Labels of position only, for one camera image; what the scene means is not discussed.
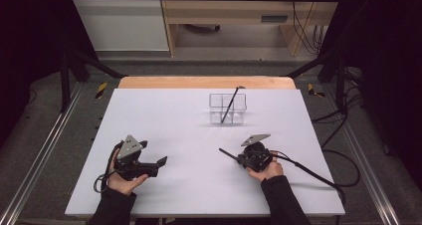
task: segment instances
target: hand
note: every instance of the hand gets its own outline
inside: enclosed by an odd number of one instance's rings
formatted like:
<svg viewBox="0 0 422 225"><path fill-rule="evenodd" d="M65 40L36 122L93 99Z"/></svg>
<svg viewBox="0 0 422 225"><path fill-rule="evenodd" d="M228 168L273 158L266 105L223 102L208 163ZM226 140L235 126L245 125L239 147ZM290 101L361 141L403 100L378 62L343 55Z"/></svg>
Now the hand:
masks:
<svg viewBox="0 0 422 225"><path fill-rule="evenodd" d="M282 165L277 163L277 158L273 157L273 161L261 172L255 172L252 168L247 167L246 170L249 172L249 176L258 179L259 181L263 181L264 179L270 179L275 176L284 175Z"/></svg>
<svg viewBox="0 0 422 225"><path fill-rule="evenodd" d="M118 155L118 151L119 149L117 149L114 155L112 156L112 161L109 166L110 170L114 169L114 161ZM133 189L139 186L140 184L142 184L147 178L148 178L148 175L143 174L132 181L127 181L124 178L122 178L120 175L118 175L118 173L115 172L109 176L107 185L109 188L114 189L122 194L129 196L131 192L133 191Z"/></svg>

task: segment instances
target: black backdrop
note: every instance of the black backdrop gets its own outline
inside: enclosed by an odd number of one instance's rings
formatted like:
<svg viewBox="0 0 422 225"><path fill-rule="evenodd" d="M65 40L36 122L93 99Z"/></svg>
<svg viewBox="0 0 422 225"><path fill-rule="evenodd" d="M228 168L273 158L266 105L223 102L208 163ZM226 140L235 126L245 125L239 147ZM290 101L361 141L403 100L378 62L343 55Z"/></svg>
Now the black backdrop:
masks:
<svg viewBox="0 0 422 225"><path fill-rule="evenodd" d="M97 59L72 0L0 0L0 146L28 103L30 85L58 72L70 50Z"/></svg>
<svg viewBox="0 0 422 225"><path fill-rule="evenodd" d="M338 5L322 53L361 3ZM349 32L342 57L348 67L361 68L363 95L384 143L422 189L421 0L369 0Z"/></svg>

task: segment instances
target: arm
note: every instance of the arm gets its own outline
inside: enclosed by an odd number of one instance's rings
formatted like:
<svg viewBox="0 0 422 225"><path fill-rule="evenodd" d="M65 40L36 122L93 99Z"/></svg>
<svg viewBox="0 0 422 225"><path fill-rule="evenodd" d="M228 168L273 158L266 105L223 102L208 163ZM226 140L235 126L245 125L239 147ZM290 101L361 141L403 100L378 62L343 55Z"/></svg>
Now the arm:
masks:
<svg viewBox="0 0 422 225"><path fill-rule="evenodd" d="M114 153L109 169L114 168ZM102 193L102 200L89 225L123 225L130 222L130 211L136 200L133 189L142 184L148 175L143 174L132 181L126 181L118 173L109 176L107 188Z"/></svg>
<svg viewBox="0 0 422 225"><path fill-rule="evenodd" d="M282 165L277 163L275 157L262 172L255 172L249 167L246 169L251 177L261 181L261 188L270 206L273 225L311 224L284 175Z"/></svg>

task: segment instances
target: yellow and black tape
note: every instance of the yellow and black tape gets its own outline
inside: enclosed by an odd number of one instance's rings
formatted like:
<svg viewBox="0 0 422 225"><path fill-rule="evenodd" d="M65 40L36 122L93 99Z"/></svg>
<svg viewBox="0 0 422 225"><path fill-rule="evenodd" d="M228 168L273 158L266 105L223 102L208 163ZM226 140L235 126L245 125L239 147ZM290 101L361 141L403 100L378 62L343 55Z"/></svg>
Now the yellow and black tape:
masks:
<svg viewBox="0 0 422 225"><path fill-rule="evenodd" d="M105 89L106 89L106 83L102 83L99 87L99 90L97 91L96 99L100 99L102 97Z"/></svg>
<svg viewBox="0 0 422 225"><path fill-rule="evenodd" d="M308 84L308 94L311 95L311 96L317 96L317 97L320 97L320 98L325 98L325 93L317 93L314 90L314 87L313 87L312 84Z"/></svg>

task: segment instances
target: wooden cabinet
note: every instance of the wooden cabinet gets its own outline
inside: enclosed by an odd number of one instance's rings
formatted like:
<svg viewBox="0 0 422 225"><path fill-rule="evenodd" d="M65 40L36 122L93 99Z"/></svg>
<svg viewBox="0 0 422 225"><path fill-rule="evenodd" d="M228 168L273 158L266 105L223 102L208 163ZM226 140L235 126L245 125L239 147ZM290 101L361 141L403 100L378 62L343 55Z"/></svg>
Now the wooden cabinet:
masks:
<svg viewBox="0 0 422 225"><path fill-rule="evenodd" d="M292 2L254 1L162 1L167 40L174 55L177 28L180 24L279 24L292 56L298 54L303 27L329 25L336 3L295 3L297 20L294 28Z"/></svg>

